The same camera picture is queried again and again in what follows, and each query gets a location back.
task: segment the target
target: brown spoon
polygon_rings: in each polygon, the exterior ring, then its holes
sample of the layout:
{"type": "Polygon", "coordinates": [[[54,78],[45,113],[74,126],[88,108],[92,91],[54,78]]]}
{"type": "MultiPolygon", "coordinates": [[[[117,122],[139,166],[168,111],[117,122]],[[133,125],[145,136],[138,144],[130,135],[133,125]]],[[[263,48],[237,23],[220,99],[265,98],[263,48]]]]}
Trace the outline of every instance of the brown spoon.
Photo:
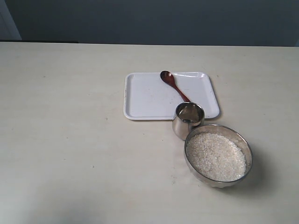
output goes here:
{"type": "Polygon", "coordinates": [[[185,102],[190,102],[188,97],[185,96],[181,90],[179,90],[179,88],[176,85],[176,80],[174,79],[174,76],[169,71],[162,71],[160,77],[163,80],[163,82],[165,82],[166,84],[170,85],[173,89],[178,91],[178,93],[181,95],[185,102]]]}

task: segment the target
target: steel bowl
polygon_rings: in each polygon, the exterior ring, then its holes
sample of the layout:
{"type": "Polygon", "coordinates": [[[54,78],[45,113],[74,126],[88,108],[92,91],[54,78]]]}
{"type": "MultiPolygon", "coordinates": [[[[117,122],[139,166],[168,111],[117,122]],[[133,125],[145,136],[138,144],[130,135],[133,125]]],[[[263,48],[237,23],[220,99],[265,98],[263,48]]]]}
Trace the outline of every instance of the steel bowl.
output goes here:
{"type": "Polygon", "coordinates": [[[229,186],[235,185],[235,184],[239,183],[240,181],[242,181],[247,176],[249,171],[251,170],[252,162],[253,162],[252,151],[251,151],[250,146],[247,143],[247,141],[240,134],[235,132],[234,130],[232,130],[228,127],[225,127],[225,126],[221,126],[221,125],[203,125],[203,126],[194,128],[188,134],[188,136],[185,140],[184,156],[185,156],[185,160],[186,160],[186,163],[187,163],[190,171],[202,182],[210,185],[211,187],[216,187],[216,188],[229,187],[229,186]],[[240,179],[234,180],[234,181],[222,182],[222,181],[212,180],[212,179],[202,175],[200,172],[198,172],[195,169],[195,167],[190,163],[190,160],[188,159],[186,150],[187,150],[187,145],[188,145],[190,139],[193,136],[202,134],[202,133],[212,133],[212,134],[222,135],[222,136],[226,137],[227,139],[229,139],[230,141],[232,141],[233,143],[235,143],[241,149],[241,151],[245,157],[245,165],[246,165],[245,174],[243,177],[241,177],[240,179]]]}

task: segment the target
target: tabletop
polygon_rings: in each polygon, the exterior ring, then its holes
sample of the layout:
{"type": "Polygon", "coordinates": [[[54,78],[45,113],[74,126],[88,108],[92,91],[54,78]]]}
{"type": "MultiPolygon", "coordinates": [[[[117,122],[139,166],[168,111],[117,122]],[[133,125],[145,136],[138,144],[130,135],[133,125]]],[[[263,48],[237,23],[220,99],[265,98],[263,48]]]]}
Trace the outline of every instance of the tabletop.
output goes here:
{"type": "Polygon", "coordinates": [[[0,222],[297,223],[299,48],[0,42],[0,222]],[[131,72],[202,71],[254,164],[214,189],[170,121],[123,115],[131,72]]]}

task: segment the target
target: white tray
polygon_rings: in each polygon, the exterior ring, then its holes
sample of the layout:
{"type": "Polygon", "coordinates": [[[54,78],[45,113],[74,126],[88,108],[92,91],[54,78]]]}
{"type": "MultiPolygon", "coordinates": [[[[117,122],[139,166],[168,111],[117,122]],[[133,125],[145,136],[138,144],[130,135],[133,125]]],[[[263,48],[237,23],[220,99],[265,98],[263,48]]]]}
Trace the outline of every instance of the white tray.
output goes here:
{"type": "MultiPolygon", "coordinates": [[[[178,88],[214,118],[219,107],[209,77],[202,72],[172,72],[178,88]]],[[[183,100],[175,89],[165,84],[160,72],[137,72],[125,81],[124,115],[131,120],[172,120],[183,100]]]]}

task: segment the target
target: uncooked rice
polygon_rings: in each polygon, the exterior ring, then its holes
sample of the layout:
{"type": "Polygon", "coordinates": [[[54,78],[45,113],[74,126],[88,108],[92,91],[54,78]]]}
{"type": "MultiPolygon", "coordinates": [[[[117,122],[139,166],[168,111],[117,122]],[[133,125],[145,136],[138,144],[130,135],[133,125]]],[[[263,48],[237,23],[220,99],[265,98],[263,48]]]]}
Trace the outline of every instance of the uncooked rice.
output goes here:
{"type": "Polygon", "coordinates": [[[221,135],[195,135],[187,145],[186,155],[198,172],[212,180],[228,182],[244,176],[244,154],[235,143],[221,135]]]}

